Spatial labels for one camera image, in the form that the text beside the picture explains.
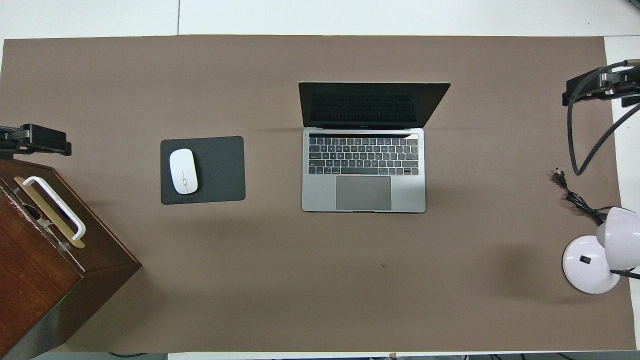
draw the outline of black mouse pad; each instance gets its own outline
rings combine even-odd
[[[173,187],[169,155],[178,149],[193,153],[198,189],[179,194]],[[160,143],[160,200],[163,204],[244,200],[244,140],[242,136],[173,139]]]

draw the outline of trackpad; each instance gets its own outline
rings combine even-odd
[[[337,176],[338,210],[391,210],[390,176]]]

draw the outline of table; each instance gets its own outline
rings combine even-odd
[[[188,36],[8,40],[0,115],[66,131],[56,167],[143,263],[76,351],[635,348],[627,280],[571,288],[595,231],[549,181],[569,169],[564,82],[602,38]],[[297,82],[450,81],[425,127],[424,214],[300,209]],[[578,154],[609,125],[577,107]],[[242,202],[163,206],[159,144],[241,135]],[[619,204],[612,143],[571,188]]]

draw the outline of lamp base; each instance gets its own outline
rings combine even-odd
[[[609,272],[604,248],[592,235],[580,236],[567,245],[562,268],[571,285],[589,294],[605,293],[620,280],[620,275]]]

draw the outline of lamp shade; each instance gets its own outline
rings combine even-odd
[[[623,208],[611,208],[607,221],[596,232],[612,270],[640,265],[640,215]]]

